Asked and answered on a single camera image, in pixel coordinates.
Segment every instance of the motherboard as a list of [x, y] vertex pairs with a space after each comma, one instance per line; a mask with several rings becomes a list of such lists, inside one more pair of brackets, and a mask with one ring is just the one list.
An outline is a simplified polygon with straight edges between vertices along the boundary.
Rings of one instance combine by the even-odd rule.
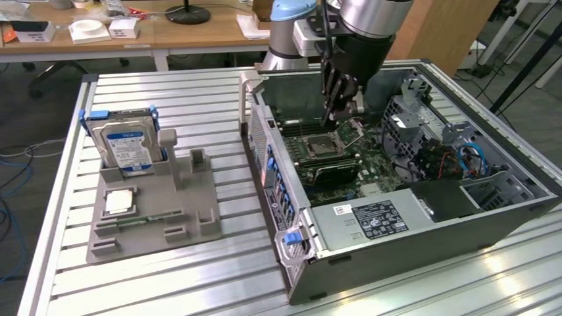
[[362, 118], [339, 120], [328, 130], [311, 129], [303, 122], [284, 125], [283, 130], [312, 207], [393, 192], [405, 183]]

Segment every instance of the warning sticker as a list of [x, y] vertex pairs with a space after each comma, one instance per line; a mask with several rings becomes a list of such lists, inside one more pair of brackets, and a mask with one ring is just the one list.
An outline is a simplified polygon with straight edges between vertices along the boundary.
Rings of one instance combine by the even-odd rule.
[[336, 215], [351, 213], [351, 204], [334, 206], [334, 212]]
[[369, 239], [409, 230], [390, 200], [352, 208], [361, 228]]
[[143, 147], [143, 132], [116, 133], [107, 135], [116, 164], [127, 171], [139, 171], [152, 165], [150, 151]]

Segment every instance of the desk lamp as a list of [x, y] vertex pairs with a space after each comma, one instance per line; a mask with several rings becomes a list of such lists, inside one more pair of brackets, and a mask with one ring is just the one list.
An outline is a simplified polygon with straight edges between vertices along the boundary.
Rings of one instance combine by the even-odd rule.
[[202, 7], [190, 5], [188, 0], [183, 0], [183, 5], [166, 10], [166, 17], [179, 24], [200, 24], [211, 19], [211, 12]]

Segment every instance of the laboratory floor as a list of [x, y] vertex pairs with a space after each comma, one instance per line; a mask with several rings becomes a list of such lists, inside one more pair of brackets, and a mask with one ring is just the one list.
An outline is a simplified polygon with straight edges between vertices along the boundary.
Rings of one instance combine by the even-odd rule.
[[[489, 23], [481, 33], [481, 40], [490, 42], [501, 22]], [[499, 51], [503, 50], [509, 41], [521, 34], [522, 28], [514, 26], [507, 35]], [[511, 79], [525, 65], [526, 60], [539, 48], [543, 38], [534, 36], [517, 61], [503, 67], [505, 75], [497, 76], [486, 89], [491, 99], [497, 99], [507, 87]], [[554, 47], [545, 57], [539, 66], [533, 71], [519, 90], [538, 77], [551, 62], [557, 60], [562, 48]], [[250, 66], [260, 58], [259, 53], [239, 53], [238, 66]], [[224, 66], [224, 54], [190, 55], [172, 57], [168, 60], [171, 70], [192, 68], [219, 68]], [[103, 63], [84, 61], [80, 64], [94, 73], [107, 74], [116, 72], [155, 71], [152, 59], [136, 57], [130, 59], [130, 66], [120, 67], [116, 59], [107, 59]], [[11, 64], [7, 71], [1, 72], [5, 65], [0, 65], [0, 148], [11, 145], [29, 145], [45, 140], [65, 137], [68, 123], [72, 118], [76, 95], [79, 92], [80, 75], [72, 69], [64, 69], [40, 89], [44, 92], [41, 99], [33, 100], [27, 95], [27, 83], [48, 67], [48, 63], [35, 63], [37, 69], [27, 72], [20, 64]], [[462, 78], [471, 76], [463, 71], [458, 73]], [[491, 76], [475, 79], [479, 86], [485, 86]], [[474, 82], [459, 81], [459, 84], [478, 94], [479, 89]], [[562, 167], [562, 108], [558, 106], [562, 99], [562, 73], [558, 73], [543, 90], [530, 88], [519, 98], [506, 116], [522, 137], [535, 146], [545, 156]], [[485, 105], [490, 105], [485, 96], [479, 97]], [[41, 148], [37, 154], [52, 153], [63, 148], [63, 143], [56, 143]], [[13, 153], [21, 148], [13, 148], [1, 153]], [[27, 245], [27, 264], [24, 269], [16, 272], [11, 281], [0, 283], [0, 314], [15, 315], [25, 283], [25, 274], [31, 265], [35, 244], [37, 242], [43, 216], [48, 205], [49, 193], [60, 156], [36, 158], [32, 162], [32, 173], [27, 184], [5, 200], [19, 223], [19, 229]], [[9, 159], [11, 163], [27, 163], [27, 157]], [[0, 184], [4, 183], [19, 171], [17, 167], [0, 165]], [[0, 279], [19, 264], [19, 241], [15, 230], [9, 232], [7, 239], [0, 243]]]

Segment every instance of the black stand pole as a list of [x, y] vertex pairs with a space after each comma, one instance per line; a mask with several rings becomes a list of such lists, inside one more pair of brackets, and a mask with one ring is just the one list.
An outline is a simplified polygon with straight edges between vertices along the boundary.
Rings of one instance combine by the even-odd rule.
[[190, 5], [188, 0], [183, 0], [183, 5], [166, 10], [166, 17], [179, 24], [200, 24], [211, 19], [211, 12], [195, 5]]
[[493, 106], [490, 107], [490, 112], [498, 112], [499, 108], [502, 107], [503, 103], [510, 98], [511, 93], [514, 93], [517, 87], [523, 82], [525, 78], [527, 77], [529, 73], [539, 63], [541, 59], [545, 57], [550, 48], [555, 45], [558, 40], [562, 36], [562, 22], [555, 27], [553, 34], [546, 39], [543, 45], [538, 49], [537, 53], [529, 60], [529, 63], [525, 65], [523, 69], [519, 71], [519, 74], [515, 76], [514, 80], [511, 81], [510, 85], [507, 86], [506, 90], [503, 91], [502, 95], [499, 96], [498, 100], [494, 102]]

